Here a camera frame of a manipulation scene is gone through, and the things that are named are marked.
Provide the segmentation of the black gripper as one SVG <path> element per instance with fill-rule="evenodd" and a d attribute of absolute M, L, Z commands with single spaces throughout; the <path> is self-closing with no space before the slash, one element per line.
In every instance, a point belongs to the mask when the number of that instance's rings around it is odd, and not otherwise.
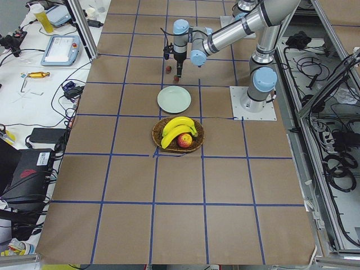
<path fill-rule="evenodd" d="M 186 52 L 183 53 L 174 52 L 174 59 L 177 61 L 177 77 L 181 78 L 183 63 L 186 59 Z"/>

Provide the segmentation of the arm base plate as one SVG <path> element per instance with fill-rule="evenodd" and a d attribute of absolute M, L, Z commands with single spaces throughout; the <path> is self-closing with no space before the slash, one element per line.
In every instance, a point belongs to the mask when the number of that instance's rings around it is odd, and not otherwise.
<path fill-rule="evenodd" d="M 235 120 L 276 121 L 276 112 L 269 94 L 265 101 L 254 101 L 248 87 L 230 86 L 232 113 Z"/>
<path fill-rule="evenodd" d="M 220 26 L 221 26 L 221 28 L 224 28 L 227 25 L 233 23 L 234 21 L 237 21 L 238 19 L 239 19 L 239 17 L 220 16 Z"/>

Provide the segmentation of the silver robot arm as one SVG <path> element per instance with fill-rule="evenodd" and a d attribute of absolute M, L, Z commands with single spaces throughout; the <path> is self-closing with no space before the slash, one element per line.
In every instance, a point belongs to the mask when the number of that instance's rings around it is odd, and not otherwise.
<path fill-rule="evenodd" d="M 201 67 L 209 56 L 260 32 L 249 62 L 250 84 L 241 104 L 248 111 L 261 111 L 277 84 L 277 73 L 270 65 L 281 29 L 291 19 L 298 5 L 299 1 L 237 1 L 232 21 L 216 31 L 191 26 L 185 19 L 176 20 L 173 24 L 173 42 L 167 43 L 163 49 L 165 59 L 173 55 L 177 62 L 174 81 L 181 78 L 185 59 Z"/>

